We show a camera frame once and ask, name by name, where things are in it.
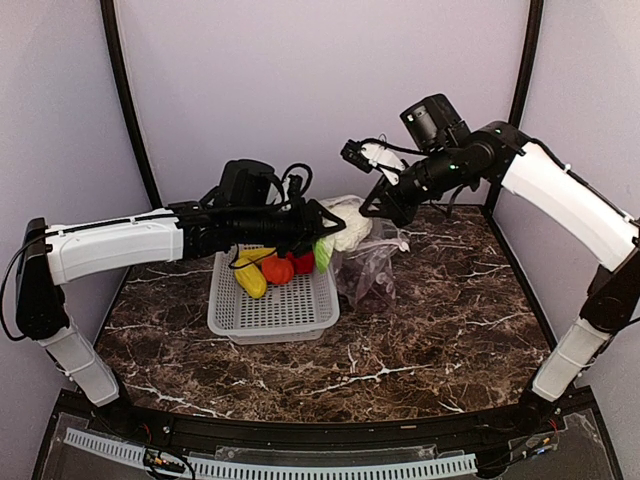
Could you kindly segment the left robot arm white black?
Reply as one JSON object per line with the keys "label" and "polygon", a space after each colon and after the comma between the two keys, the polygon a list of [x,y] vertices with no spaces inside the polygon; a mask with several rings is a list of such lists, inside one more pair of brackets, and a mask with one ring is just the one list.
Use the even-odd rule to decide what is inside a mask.
{"label": "left robot arm white black", "polygon": [[282,176],[263,162],[231,160],[220,182],[197,201],[173,203],[137,216],[73,226],[29,221],[6,268],[16,275],[16,333],[45,349],[80,388],[96,415],[120,436],[140,429],[140,412],[126,387],[80,333],[65,307],[63,285],[76,279],[152,262],[209,257],[234,245],[305,254],[346,223],[304,195],[311,181],[288,167]]}

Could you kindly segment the clear zip top bag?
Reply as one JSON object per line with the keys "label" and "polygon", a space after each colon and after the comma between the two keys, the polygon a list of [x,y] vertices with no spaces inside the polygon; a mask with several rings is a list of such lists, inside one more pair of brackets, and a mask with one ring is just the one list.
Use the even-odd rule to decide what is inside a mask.
{"label": "clear zip top bag", "polygon": [[372,230],[350,252],[335,252],[332,267],[339,296],[354,310],[382,313],[396,304],[392,258],[410,251],[408,237],[390,220],[375,218]]}

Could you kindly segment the white plastic perforated basket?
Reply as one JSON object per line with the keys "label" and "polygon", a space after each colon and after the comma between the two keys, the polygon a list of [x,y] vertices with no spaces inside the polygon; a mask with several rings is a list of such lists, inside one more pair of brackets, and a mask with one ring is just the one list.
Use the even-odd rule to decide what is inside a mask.
{"label": "white plastic perforated basket", "polygon": [[286,285],[269,286],[260,299],[238,284],[229,263],[238,251],[214,257],[207,325],[239,345],[320,338],[338,321],[340,307],[332,271],[296,275]]}

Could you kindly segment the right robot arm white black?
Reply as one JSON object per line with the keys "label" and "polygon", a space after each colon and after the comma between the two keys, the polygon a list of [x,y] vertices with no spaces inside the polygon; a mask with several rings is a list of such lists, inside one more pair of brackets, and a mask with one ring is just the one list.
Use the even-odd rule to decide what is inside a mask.
{"label": "right robot arm white black", "polygon": [[344,160],[382,176],[360,208],[396,226],[410,224],[419,205],[497,184],[546,213],[599,262],[577,318],[532,376],[511,410],[512,429],[534,432],[549,419],[567,387],[622,330],[636,322],[639,302],[639,222],[621,210],[541,140],[492,122],[472,131],[443,94],[428,96],[400,115],[419,161],[400,159],[404,148],[384,140],[348,141]]}

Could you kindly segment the white green cauliflower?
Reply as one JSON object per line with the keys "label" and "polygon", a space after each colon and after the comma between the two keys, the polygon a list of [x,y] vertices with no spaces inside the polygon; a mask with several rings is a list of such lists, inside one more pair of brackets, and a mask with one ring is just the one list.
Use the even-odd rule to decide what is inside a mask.
{"label": "white green cauliflower", "polygon": [[320,204],[345,223],[344,229],[319,239],[313,246],[315,267],[320,273],[325,273],[332,254],[355,251],[371,232],[373,220],[360,213],[364,199],[357,195],[328,198],[321,200]]}

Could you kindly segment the yellow bell pepper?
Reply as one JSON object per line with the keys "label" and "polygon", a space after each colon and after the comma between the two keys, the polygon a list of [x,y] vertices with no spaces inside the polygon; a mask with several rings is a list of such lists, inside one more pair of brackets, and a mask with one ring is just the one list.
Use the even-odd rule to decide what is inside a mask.
{"label": "yellow bell pepper", "polygon": [[237,283],[253,299],[262,298],[267,291],[267,281],[255,264],[249,264],[234,271]]}

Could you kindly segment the orange bell pepper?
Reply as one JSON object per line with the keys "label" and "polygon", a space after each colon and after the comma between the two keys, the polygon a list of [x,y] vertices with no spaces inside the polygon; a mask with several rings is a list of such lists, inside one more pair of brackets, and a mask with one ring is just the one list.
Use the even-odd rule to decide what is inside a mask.
{"label": "orange bell pepper", "polygon": [[277,255],[267,257],[262,262],[261,270],[266,281],[274,285],[286,285],[295,275],[293,263]]}

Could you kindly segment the dark red grape bunch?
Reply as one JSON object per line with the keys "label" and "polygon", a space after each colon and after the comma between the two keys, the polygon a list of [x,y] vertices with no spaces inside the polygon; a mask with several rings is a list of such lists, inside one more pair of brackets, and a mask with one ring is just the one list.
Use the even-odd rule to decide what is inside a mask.
{"label": "dark red grape bunch", "polygon": [[396,305],[390,257],[378,254],[344,258],[336,276],[338,292],[359,312],[382,313]]}

